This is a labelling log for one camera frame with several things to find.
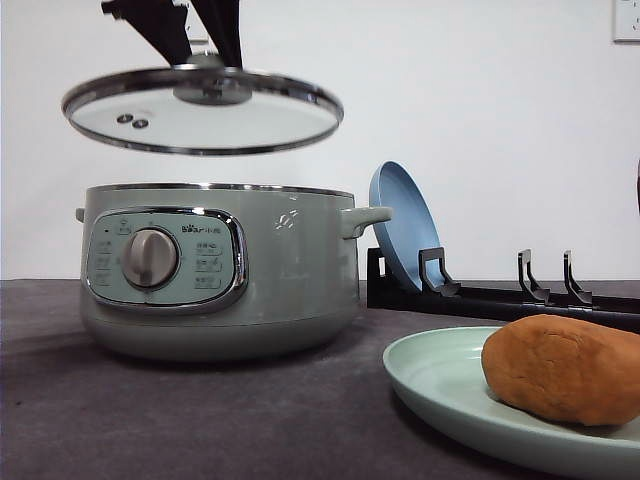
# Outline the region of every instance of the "silver knob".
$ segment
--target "silver knob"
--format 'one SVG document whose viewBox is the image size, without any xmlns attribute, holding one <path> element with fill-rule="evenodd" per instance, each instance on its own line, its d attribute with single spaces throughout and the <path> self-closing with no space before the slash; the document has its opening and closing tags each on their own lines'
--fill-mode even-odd
<svg viewBox="0 0 640 480">
<path fill-rule="evenodd" d="M 122 273 L 139 287 L 155 287 L 176 271 L 178 253 L 169 235 L 151 228 L 138 230 L 125 244 Z"/>
</svg>

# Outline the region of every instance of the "sage green pot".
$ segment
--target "sage green pot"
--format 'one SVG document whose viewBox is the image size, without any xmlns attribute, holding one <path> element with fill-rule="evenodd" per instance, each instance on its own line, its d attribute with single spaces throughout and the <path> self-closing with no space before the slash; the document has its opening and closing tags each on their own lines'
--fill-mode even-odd
<svg viewBox="0 0 640 480">
<path fill-rule="evenodd" d="M 326 342 L 358 312 L 356 238 L 391 213 L 354 208 L 348 193 L 294 187 L 90 188 L 76 212 L 84 223 L 84 325 L 109 349 L 174 361 L 278 355 Z M 168 239 L 175 254 L 136 240 L 141 230 Z M 166 279 L 141 286 L 126 273 L 144 268 L 140 278 L 160 271 Z"/>
</svg>

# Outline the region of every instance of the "dark gray tablecloth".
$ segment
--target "dark gray tablecloth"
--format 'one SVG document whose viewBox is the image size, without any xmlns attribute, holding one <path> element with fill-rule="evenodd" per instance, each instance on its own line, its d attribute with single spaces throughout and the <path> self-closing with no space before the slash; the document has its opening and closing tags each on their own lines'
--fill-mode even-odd
<svg viewBox="0 0 640 480">
<path fill-rule="evenodd" d="M 405 335 L 500 322 L 363 308 L 334 341 L 302 353 L 159 364 L 97 346 L 80 323 L 79 288 L 2 283 L 4 479 L 553 478 L 433 430 L 382 366 Z M 637 295 L 640 283 L 599 288 Z"/>
</svg>

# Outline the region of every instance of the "black dish rack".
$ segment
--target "black dish rack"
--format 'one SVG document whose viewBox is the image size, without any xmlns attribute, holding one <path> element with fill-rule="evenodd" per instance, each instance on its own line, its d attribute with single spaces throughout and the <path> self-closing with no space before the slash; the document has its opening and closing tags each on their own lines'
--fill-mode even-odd
<svg viewBox="0 0 640 480">
<path fill-rule="evenodd" d="M 573 278 L 571 251 L 564 253 L 566 293 L 542 288 L 531 272 L 531 250 L 518 253 L 520 290 L 464 286 L 453 280 L 445 269 L 444 248 L 417 252 L 422 292 L 412 293 L 401 287 L 385 261 L 384 274 L 380 248 L 370 248 L 367 256 L 367 306 L 390 310 L 415 311 L 441 315 L 491 318 L 513 321 L 539 313 L 563 315 L 607 327 L 640 333 L 640 298 L 593 295 L 583 290 Z M 437 260 L 443 285 L 434 285 L 426 275 L 426 264 Z"/>
</svg>

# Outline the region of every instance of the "bread dough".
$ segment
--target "bread dough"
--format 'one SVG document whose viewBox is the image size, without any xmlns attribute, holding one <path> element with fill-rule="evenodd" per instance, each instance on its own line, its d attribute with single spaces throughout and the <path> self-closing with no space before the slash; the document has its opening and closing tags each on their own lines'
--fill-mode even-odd
<svg viewBox="0 0 640 480">
<path fill-rule="evenodd" d="M 640 415 L 640 335 L 534 315 L 492 334 L 482 350 L 491 389 L 549 420 L 621 425 Z"/>
</svg>

